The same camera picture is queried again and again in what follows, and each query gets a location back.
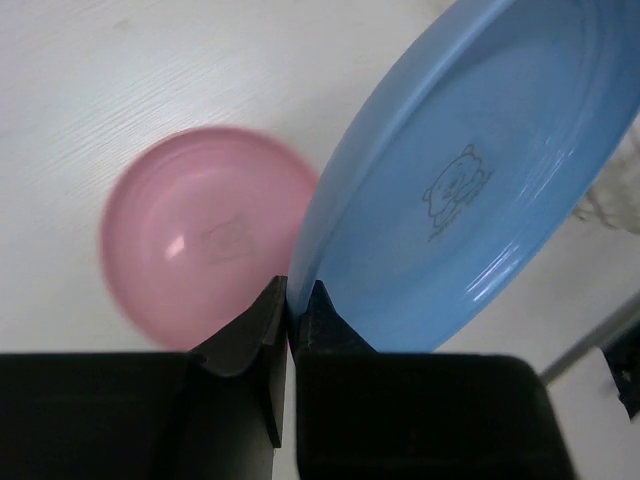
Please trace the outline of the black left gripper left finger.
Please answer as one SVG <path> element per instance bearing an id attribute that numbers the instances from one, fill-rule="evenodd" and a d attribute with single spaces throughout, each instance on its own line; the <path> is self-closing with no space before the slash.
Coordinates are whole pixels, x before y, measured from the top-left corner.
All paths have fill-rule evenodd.
<path id="1" fill-rule="evenodd" d="M 5 479 L 268 479 L 282 444 L 286 281 L 192 350 L 1 358 Z"/>

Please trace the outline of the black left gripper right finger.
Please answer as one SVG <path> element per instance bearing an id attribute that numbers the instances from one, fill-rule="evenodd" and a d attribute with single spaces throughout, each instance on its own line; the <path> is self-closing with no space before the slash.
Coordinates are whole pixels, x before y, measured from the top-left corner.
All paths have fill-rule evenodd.
<path id="1" fill-rule="evenodd" d="M 379 353 L 313 287 L 292 338 L 303 479 L 573 479 L 547 391 L 521 359 Z"/>

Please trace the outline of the pink plastic plate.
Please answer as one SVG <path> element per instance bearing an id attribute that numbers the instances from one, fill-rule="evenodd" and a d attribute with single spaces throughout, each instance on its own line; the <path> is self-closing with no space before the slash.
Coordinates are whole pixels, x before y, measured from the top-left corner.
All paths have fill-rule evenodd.
<path id="1" fill-rule="evenodd" d="M 99 258 L 114 302 L 149 340 L 195 347 L 288 271 L 317 181 L 295 150 L 253 129 L 163 138 L 105 203 Z"/>

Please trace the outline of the blue plastic plate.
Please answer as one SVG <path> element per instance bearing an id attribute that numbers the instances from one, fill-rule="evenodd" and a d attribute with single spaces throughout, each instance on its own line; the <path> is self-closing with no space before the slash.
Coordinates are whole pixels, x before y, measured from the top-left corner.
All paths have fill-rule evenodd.
<path id="1" fill-rule="evenodd" d="M 287 284 L 322 282 L 373 348 L 429 352 L 568 217 L 639 111 L 635 1 L 457 1 L 326 165 Z"/>

